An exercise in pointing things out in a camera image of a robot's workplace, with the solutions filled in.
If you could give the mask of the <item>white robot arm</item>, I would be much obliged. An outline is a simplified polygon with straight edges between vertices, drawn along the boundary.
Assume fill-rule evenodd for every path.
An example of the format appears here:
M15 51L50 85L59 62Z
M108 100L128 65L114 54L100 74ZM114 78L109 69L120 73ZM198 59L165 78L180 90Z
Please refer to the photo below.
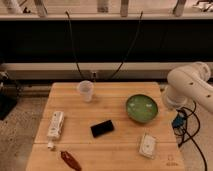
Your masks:
M172 110L183 107L192 99L213 114L213 86L210 67L204 62L194 62L171 70L167 75L168 85L162 93L164 105Z

